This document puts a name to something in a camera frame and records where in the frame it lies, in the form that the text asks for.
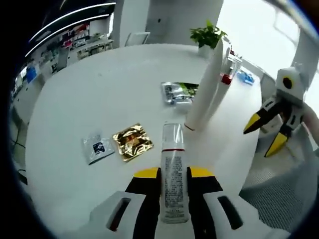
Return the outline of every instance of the plastic bottle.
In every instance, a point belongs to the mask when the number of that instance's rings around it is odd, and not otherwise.
[[[163,223],[186,223],[189,219],[185,157],[182,126],[164,124],[160,164],[160,219]]]

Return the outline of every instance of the white table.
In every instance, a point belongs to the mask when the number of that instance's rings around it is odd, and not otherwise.
[[[46,82],[28,128],[26,171],[49,229],[79,228],[135,172],[160,165],[163,124],[185,119],[163,103],[160,82],[199,83],[206,63],[192,46],[132,46],[85,58]],[[212,170],[231,194],[241,190],[253,160],[258,131],[243,135],[243,128],[260,106],[259,79],[250,86],[235,78],[206,131],[185,132],[189,164]],[[153,149],[128,163],[116,153],[87,165],[81,138],[96,130],[111,137],[137,122]]]

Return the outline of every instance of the bottle label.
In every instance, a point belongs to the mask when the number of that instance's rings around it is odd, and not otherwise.
[[[183,172],[181,153],[175,151],[163,152],[165,157],[165,221],[171,220],[179,222],[187,221],[187,215],[185,214],[185,199],[184,197],[184,185],[183,175],[186,176],[186,172]]]

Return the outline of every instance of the white cabinet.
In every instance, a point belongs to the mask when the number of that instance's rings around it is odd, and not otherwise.
[[[36,76],[29,84],[25,83],[13,100],[13,106],[20,119],[28,125],[36,100],[43,87],[42,75]]]

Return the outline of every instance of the green plant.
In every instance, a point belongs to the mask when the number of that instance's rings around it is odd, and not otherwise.
[[[224,31],[221,31],[217,26],[214,26],[209,20],[206,21],[206,27],[199,27],[190,30],[190,38],[198,43],[198,47],[204,45],[210,46],[215,49],[219,39],[227,35]]]

